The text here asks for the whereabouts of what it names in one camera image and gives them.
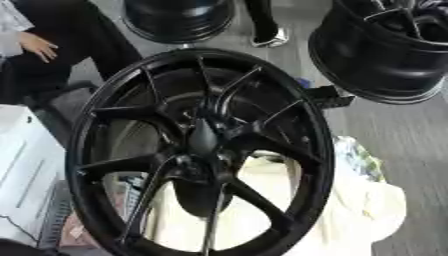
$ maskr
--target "center hub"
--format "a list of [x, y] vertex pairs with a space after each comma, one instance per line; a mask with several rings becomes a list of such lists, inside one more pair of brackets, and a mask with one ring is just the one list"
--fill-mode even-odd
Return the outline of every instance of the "center hub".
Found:
[[198, 118], [195, 128], [188, 138], [191, 153], [200, 157], [209, 156], [218, 145], [218, 135], [205, 118]]

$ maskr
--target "leg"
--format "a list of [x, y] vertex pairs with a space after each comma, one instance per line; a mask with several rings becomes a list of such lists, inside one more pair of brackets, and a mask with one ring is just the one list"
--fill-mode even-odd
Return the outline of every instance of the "leg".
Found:
[[[64, 58], [58, 57], [58, 60], [47, 64], [32, 53], [24, 53], [7, 59], [1, 71], [1, 77], [4, 80], [0, 86], [0, 103], [18, 104], [23, 95], [40, 90], [49, 90], [52, 89], [51, 86], [67, 83], [71, 66], [63, 62]], [[39, 82], [48, 80], [48, 77], [51, 77], [50, 80], [55, 84]], [[46, 87], [33, 87], [33, 85], [39, 84]]]
[[245, 0], [247, 11], [254, 23], [255, 47], [275, 47], [288, 41], [286, 31], [279, 28], [272, 16], [271, 0]]
[[272, 39], [278, 31], [278, 25], [272, 17], [271, 0], [245, 0], [246, 8], [254, 23], [254, 41]]
[[141, 59], [115, 24], [87, 0], [18, 0], [16, 6], [36, 26], [36, 34], [70, 50], [72, 64], [92, 57], [105, 80]]
[[77, 6], [72, 26], [88, 42], [87, 53], [105, 80], [142, 59], [116, 25], [90, 2]]

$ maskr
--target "wheel spoke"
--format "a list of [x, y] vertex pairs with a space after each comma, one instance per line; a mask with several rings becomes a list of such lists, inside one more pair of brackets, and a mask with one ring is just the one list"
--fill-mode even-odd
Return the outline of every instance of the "wheel spoke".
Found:
[[294, 220], [290, 216], [240, 179], [235, 178], [229, 186], [237, 197], [263, 211], [271, 220], [273, 229], [285, 231], [293, 226]]
[[171, 156], [159, 164], [153, 175], [149, 175], [143, 185], [142, 193], [137, 201], [137, 205], [132, 211], [126, 223], [123, 233], [118, 238], [121, 244], [125, 244], [131, 234], [140, 235], [140, 224], [147, 209], [151, 209], [151, 203], [157, 191], [164, 184], [165, 177], [170, 171], [170, 167], [175, 164], [175, 156]]
[[262, 68], [255, 66], [252, 70], [244, 74], [243, 76], [235, 79], [225, 86], [224, 91], [219, 96], [215, 104], [215, 112], [225, 116], [228, 113], [230, 102], [233, 97], [245, 86], [247, 82], [256, 74], [260, 73]]
[[204, 99], [202, 101], [202, 107], [208, 109], [210, 107], [212, 82], [207, 74], [203, 57], [198, 57], [197, 62], [198, 62], [198, 73], [201, 78], [202, 89], [204, 90]]
[[159, 134], [167, 132], [177, 142], [183, 138], [179, 125], [152, 106], [97, 108], [93, 113], [101, 120], [124, 119], [152, 124], [159, 130]]
[[216, 191], [216, 204], [212, 209], [210, 216], [207, 218], [207, 226], [205, 229], [204, 242], [202, 244], [202, 256], [209, 256], [213, 250], [213, 245], [216, 238], [216, 228], [218, 226], [218, 219], [225, 199], [225, 186]]
[[242, 136], [240, 139], [237, 137], [235, 140], [239, 141], [239, 144], [243, 145], [243, 148], [248, 151], [266, 150], [294, 159], [300, 163], [304, 172], [311, 174], [313, 174], [313, 170], [322, 163], [322, 159], [302, 148], [280, 143], [275, 139], [262, 134], [252, 133]]
[[94, 109], [93, 113], [102, 120], [126, 119], [145, 121], [151, 118], [156, 113], [156, 110], [152, 106], [110, 107]]
[[162, 97], [160, 96], [160, 93], [156, 89], [154, 78], [152, 77], [151, 73], [149, 73], [149, 70], [146, 67], [141, 67], [140, 71], [142, 74], [144, 74], [146, 80], [148, 80], [147, 89], [154, 98], [154, 104], [157, 105], [161, 103]]
[[289, 104], [288, 106], [284, 107], [280, 111], [277, 111], [277, 112], [269, 115], [264, 120], [261, 120], [261, 122], [263, 123], [263, 126], [266, 126], [270, 122], [273, 122], [275, 119], [279, 118], [281, 115], [285, 114], [287, 111], [289, 111], [290, 109], [292, 109], [293, 107], [295, 107], [295, 106], [297, 106], [299, 104], [303, 104], [303, 100], [298, 100], [298, 101], [296, 101], [296, 102], [294, 102], [292, 104]]
[[154, 169], [157, 161], [163, 158], [163, 153], [148, 154], [117, 160], [106, 160], [92, 164], [82, 165], [81, 171], [90, 180], [99, 181], [104, 176], [116, 172], [147, 172]]

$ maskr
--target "person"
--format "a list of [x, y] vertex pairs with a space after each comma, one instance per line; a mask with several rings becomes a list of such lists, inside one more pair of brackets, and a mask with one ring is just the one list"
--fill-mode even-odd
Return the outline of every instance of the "person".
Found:
[[271, 0], [244, 0], [246, 8], [254, 23], [254, 47], [277, 47], [289, 40], [289, 32], [279, 27], [272, 15]]
[[14, 76], [14, 84], [0, 85], [7, 103], [19, 100], [21, 79], [56, 75], [67, 82], [72, 66], [88, 57], [104, 80], [142, 58], [88, 0], [0, 0], [0, 62]]

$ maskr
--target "black wheel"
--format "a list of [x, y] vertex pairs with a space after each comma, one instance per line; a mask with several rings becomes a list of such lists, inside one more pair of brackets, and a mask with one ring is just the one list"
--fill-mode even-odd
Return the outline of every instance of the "black wheel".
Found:
[[[111, 159], [110, 149], [102, 144], [116, 120], [151, 125], [158, 134], [153, 151]], [[276, 152], [302, 168], [286, 211], [237, 176], [256, 150]], [[278, 256], [322, 212], [333, 181], [334, 152], [321, 111], [286, 73], [245, 54], [189, 49], [142, 60], [101, 87], [76, 123], [66, 163], [80, 219], [114, 255]], [[126, 222], [102, 182], [117, 172], [146, 177]], [[186, 211], [208, 219], [200, 252], [170, 249], [140, 234], [143, 215], [167, 182], [173, 183]], [[270, 228], [239, 246], [214, 250], [219, 214], [233, 197], [264, 212]]]

